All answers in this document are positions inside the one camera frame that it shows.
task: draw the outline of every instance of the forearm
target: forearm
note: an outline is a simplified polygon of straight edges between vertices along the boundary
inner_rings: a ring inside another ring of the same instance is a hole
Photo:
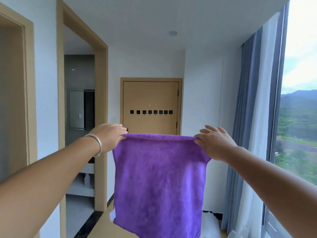
[[[99,145],[94,138],[81,138],[3,182],[0,185],[1,236],[33,237],[78,172],[98,151]]]
[[[228,164],[253,188],[293,238],[317,234],[315,185],[240,147],[230,151],[228,157]]]

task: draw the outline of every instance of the person's left arm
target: person's left arm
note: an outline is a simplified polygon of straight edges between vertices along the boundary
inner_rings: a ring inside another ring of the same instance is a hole
[[[105,153],[115,148],[127,131],[121,125],[105,124],[94,128],[91,133],[100,139],[102,153]],[[82,137],[1,183],[1,237],[33,238],[77,174],[99,151],[100,146],[94,137]]]

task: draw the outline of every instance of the white sheer curtain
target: white sheer curtain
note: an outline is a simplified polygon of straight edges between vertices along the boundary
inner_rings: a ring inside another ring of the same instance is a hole
[[[271,73],[279,15],[276,13],[265,23],[262,32],[259,83],[249,143],[249,151],[262,159],[266,158]],[[262,212],[263,202],[244,181],[236,231],[228,238],[260,238]]]

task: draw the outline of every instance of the wooden door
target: wooden door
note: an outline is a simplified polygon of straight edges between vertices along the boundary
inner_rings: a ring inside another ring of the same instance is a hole
[[[179,82],[124,81],[121,91],[123,126],[130,134],[179,134]]]

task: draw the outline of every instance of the curtain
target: curtain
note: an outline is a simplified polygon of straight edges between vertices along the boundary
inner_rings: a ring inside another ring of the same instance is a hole
[[[242,47],[241,75],[236,105],[233,140],[238,146],[249,147],[256,90],[259,79],[262,28],[252,35]],[[224,214],[221,229],[227,233],[236,229],[243,179],[228,168]]]
[[[251,153],[264,160],[267,152],[269,96],[279,15],[280,12],[276,13],[263,25],[259,79],[248,147]],[[263,202],[243,181],[236,230],[231,232],[228,238],[261,238],[262,214]]]

